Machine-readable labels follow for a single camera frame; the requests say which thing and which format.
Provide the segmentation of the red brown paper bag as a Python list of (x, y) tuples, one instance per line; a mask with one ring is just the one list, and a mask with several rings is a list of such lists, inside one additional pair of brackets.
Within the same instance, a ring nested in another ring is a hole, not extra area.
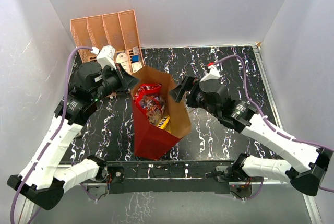
[(133, 75), (139, 79), (131, 91), (134, 154), (158, 160), (190, 133), (191, 122), (184, 102), (169, 95), (176, 87), (172, 75), (148, 66)]

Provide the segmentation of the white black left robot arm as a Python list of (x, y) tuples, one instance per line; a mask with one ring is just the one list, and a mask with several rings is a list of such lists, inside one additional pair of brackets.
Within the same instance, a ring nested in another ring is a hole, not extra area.
[(97, 102), (112, 93), (130, 92), (139, 82), (120, 64), (102, 67), (97, 62), (81, 64), (71, 77), (70, 87), (58, 104), (39, 149), (30, 163), (7, 181), (8, 186), (45, 210), (54, 208), (65, 192), (86, 180), (106, 180), (106, 161), (95, 155), (64, 170), (58, 165), (97, 110)]

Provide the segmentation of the large red candy bag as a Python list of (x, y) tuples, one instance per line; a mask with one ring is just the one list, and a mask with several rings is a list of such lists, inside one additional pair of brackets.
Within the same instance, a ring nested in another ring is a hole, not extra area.
[(161, 84), (141, 84), (134, 94), (134, 102), (139, 111), (152, 125), (157, 125), (165, 112), (165, 100), (160, 95)]

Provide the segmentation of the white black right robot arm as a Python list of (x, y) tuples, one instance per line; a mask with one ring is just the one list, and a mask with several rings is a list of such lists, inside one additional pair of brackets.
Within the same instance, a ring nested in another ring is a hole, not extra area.
[(268, 122), (266, 116), (245, 101), (231, 99), (226, 86), (218, 79), (185, 76), (169, 94), (177, 103), (185, 98), (189, 107), (206, 110), (223, 126), (260, 142), (281, 157), (274, 160), (240, 154), (228, 177), (240, 181), (253, 177), (279, 180), (290, 183), (305, 195), (317, 195), (332, 150), (297, 142), (294, 136)]

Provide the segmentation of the yellow M&M's packet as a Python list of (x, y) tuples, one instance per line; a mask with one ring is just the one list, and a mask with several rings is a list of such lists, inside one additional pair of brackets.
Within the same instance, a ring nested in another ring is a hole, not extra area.
[(166, 129), (170, 122), (170, 116), (163, 117), (160, 122), (156, 125), (159, 129)]

